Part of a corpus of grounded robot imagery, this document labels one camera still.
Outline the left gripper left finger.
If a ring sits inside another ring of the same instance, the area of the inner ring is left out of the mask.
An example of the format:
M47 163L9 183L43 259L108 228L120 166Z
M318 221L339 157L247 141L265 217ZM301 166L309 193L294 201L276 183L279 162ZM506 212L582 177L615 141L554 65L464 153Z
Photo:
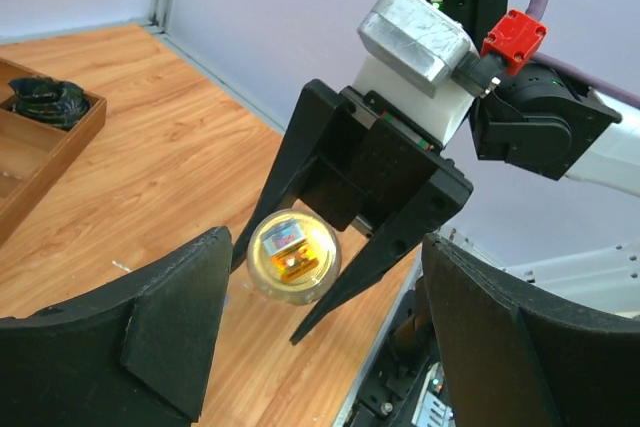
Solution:
M202 414L226 299L231 235L1 322L5 426L189 426Z

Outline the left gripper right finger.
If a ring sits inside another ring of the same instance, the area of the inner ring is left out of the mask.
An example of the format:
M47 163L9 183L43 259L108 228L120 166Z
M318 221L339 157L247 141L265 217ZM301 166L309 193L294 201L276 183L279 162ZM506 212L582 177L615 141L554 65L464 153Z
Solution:
M437 234L421 256L457 425L638 425L638 321L565 300Z

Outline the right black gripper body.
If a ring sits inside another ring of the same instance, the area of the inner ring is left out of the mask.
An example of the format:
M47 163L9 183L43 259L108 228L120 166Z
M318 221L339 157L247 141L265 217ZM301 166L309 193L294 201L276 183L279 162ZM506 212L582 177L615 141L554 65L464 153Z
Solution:
M339 231L373 232L424 183L423 156L443 145L374 91L346 87L340 97L300 199Z

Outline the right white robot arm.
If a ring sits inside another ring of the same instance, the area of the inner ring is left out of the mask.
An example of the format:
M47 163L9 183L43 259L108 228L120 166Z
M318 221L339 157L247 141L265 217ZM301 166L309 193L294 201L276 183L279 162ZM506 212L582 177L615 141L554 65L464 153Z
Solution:
M477 157L637 193L639 100L607 106L586 74L539 53L546 0L377 0L358 27L352 84L299 94L256 207L233 246L260 289L310 304L300 341L456 216L473 186L443 152L468 124Z

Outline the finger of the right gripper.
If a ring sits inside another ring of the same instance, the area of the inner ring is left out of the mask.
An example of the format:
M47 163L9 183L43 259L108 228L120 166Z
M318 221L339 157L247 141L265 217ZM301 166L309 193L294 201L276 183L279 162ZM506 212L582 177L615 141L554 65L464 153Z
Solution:
M345 102L344 96L319 79L303 86L254 211L234 243L233 270L246 260L249 241L259 224L304 196L309 172Z
M428 233L457 215L473 185L445 159L400 211L379 227L290 337L298 344L332 310L379 282Z

